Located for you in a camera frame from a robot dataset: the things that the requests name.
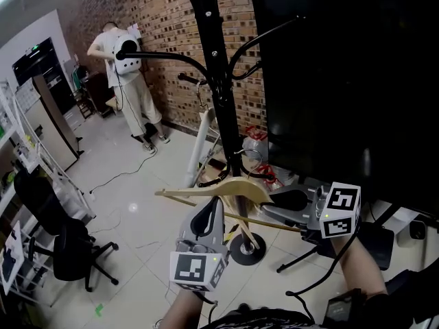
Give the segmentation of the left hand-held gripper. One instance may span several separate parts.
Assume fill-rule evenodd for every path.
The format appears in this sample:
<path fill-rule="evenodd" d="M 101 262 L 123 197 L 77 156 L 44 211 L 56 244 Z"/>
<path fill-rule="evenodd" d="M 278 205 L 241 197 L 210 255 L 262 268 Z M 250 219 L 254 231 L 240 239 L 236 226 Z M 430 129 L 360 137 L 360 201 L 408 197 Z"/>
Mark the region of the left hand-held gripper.
<path fill-rule="evenodd" d="M 228 248 L 222 244 L 205 245 L 187 239 L 207 239 L 222 243 L 224 205 L 218 196 L 197 204 L 180 228 L 176 250 L 170 254 L 169 281 L 182 289 L 216 290 L 228 265 Z"/>

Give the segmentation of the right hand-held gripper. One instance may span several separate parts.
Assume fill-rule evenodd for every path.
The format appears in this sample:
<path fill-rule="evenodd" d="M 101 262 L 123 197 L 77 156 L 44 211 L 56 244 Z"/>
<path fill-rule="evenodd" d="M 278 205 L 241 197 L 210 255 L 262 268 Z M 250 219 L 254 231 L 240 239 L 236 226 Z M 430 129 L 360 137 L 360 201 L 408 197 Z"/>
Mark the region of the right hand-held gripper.
<path fill-rule="evenodd" d="M 261 204 L 261 211 L 283 224 L 307 224 L 306 229 L 320 232 L 323 239 L 354 233 L 361 210 L 361 187 L 333 182 L 317 189 L 303 184 L 282 186 L 269 193 L 273 202 L 297 197 L 311 201 L 309 214 Z"/>

